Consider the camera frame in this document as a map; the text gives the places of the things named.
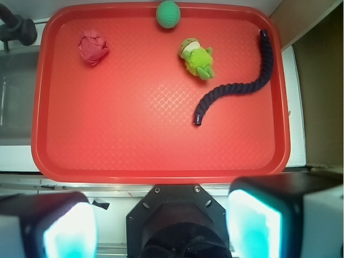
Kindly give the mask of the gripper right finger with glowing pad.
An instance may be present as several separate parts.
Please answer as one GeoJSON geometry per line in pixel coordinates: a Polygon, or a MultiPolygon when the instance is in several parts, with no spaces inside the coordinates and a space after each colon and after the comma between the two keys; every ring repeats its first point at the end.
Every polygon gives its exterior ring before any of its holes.
{"type": "Polygon", "coordinates": [[[239,257],[343,257],[343,175],[238,177],[230,184],[226,225],[239,257]]]}

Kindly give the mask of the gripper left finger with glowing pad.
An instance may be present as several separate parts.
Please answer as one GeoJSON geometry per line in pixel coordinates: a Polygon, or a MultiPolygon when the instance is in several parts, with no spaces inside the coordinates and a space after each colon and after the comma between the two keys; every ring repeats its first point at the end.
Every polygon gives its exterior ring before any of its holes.
{"type": "Polygon", "coordinates": [[[98,226],[80,192],[1,196],[1,257],[96,257],[98,226]]]}

